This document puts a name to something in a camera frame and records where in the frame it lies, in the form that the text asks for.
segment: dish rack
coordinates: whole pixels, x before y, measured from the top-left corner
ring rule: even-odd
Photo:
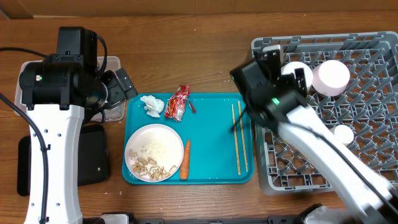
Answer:
[[[310,90],[308,104],[328,128],[349,126],[348,146],[365,164],[398,187],[398,35],[394,32],[256,38],[251,52],[280,44],[283,65],[293,61],[311,69],[326,60],[340,60],[351,73],[346,91],[329,97]],[[333,190],[298,150],[277,133],[256,126],[259,181],[267,195]]]

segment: crumpled tissue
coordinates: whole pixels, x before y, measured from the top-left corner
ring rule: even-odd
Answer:
[[[159,118],[164,108],[164,102],[160,99],[156,99],[154,96],[142,96],[141,101],[145,103],[144,109],[147,110],[147,114],[154,118]]]

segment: blue tray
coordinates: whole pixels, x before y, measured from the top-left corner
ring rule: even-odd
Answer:
[[[246,156],[248,171],[244,165],[244,155],[241,137],[241,128],[236,127],[239,145],[239,161],[241,175],[238,175],[236,165],[236,151],[232,127],[231,104],[234,104],[235,118],[238,119],[238,100],[241,101],[242,111],[244,103],[238,93],[191,93],[192,101],[197,113],[193,114],[187,105],[182,121],[177,123],[173,119],[165,119],[164,112],[160,118],[153,118],[146,114],[144,103],[140,97],[152,95],[163,100],[165,105],[172,96],[171,93],[146,93],[139,94],[130,100],[127,107],[126,134],[124,137],[124,150],[130,136],[139,128],[148,124],[164,124],[174,129],[181,137],[184,145],[191,139],[190,172],[187,180],[180,180],[178,170],[171,178],[148,183],[136,179],[127,168],[126,162],[122,164],[122,174],[130,184],[243,184],[254,173],[254,156],[252,146],[252,132],[250,118],[243,116]]]

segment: chopstick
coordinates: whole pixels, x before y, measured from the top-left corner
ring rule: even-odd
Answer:
[[[238,100],[239,117],[242,117],[241,112],[241,102]],[[246,166],[246,172],[248,171],[248,159],[246,158],[246,146],[244,145],[244,134],[243,134],[243,122],[242,119],[239,120],[241,123],[241,133],[242,133],[242,144],[243,144],[243,155],[244,155],[244,165]]]
[[[232,122],[235,126],[235,112],[233,104],[232,104]],[[236,137],[236,127],[234,128],[234,136],[235,136],[236,164],[238,165],[238,175],[241,175],[241,163],[239,162],[239,149],[238,149],[238,139]]]

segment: orange carrot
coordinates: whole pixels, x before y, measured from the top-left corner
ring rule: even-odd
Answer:
[[[189,154],[191,151],[191,140],[187,141],[184,150],[184,157],[180,167],[180,179],[187,180],[189,176]]]

